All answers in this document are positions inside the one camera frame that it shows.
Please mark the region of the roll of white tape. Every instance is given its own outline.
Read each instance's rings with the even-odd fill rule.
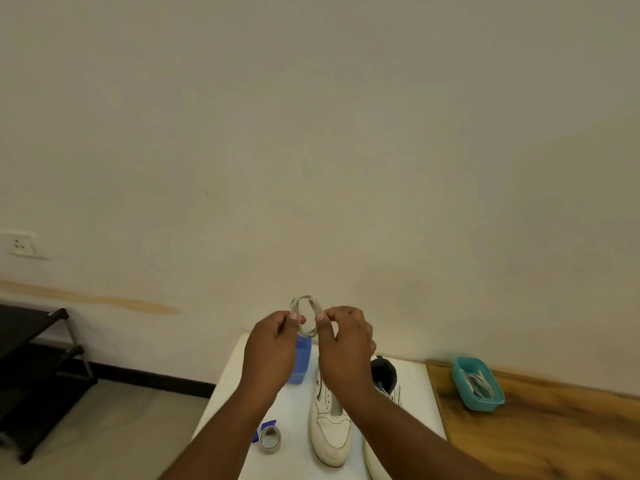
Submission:
[[[309,301],[309,305],[311,305],[311,308],[313,309],[314,313],[316,315],[324,312],[322,306],[320,306],[320,303],[318,303],[318,300],[316,300],[316,298],[314,298],[311,295],[308,294],[301,294],[300,296],[297,296],[295,298],[293,298],[291,300],[291,303],[289,304],[289,311],[291,313],[295,313],[298,314],[298,303],[300,302],[301,299],[308,299]],[[315,337],[318,334],[318,330],[316,329],[316,327],[313,328],[313,330],[311,331],[304,331],[302,330],[302,326],[300,326],[300,328],[298,329],[298,335],[305,337],[307,339],[310,339],[312,337]]]
[[[260,450],[264,453],[276,453],[280,449],[282,437],[280,430],[275,426],[267,426],[260,432],[258,442]]]

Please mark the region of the white sneaker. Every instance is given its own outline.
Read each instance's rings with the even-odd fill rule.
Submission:
[[[309,434],[316,455],[325,465],[344,465],[351,449],[351,418],[323,384],[320,370],[309,409]]]
[[[380,393],[387,396],[398,406],[402,406],[400,384],[397,384],[396,368],[382,356],[371,361],[371,377]],[[372,480],[392,480],[380,460],[373,453],[371,446],[364,440],[364,461],[367,464]]]

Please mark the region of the person's right hand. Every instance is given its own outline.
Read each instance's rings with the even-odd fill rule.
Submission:
[[[332,321],[338,323],[335,336]],[[364,320],[362,310],[353,306],[334,306],[325,310],[316,316],[316,327],[320,375],[348,411],[351,400],[357,401],[362,394],[374,390],[371,378],[371,356],[376,351],[373,327]]]

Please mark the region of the wall socket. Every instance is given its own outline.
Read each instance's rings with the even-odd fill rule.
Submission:
[[[36,234],[26,231],[2,230],[0,231],[4,249],[16,256],[28,258],[40,258],[36,250]]]

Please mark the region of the black shelf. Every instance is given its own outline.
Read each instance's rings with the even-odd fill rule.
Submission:
[[[0,431],[3,421],[20,402],[63,364],[83,353],[82,346],[69,349],[25,344],[0,360]]]
[[[20,450],[22,463],[31,459],[41,441],[95,383],[94,378],[52,376],[9,414],[4,434]]]
[[[0,305],[0,358],[35,339],[58,320],[67,318],[69,315],[64,308],[49,313],[19,306]]]

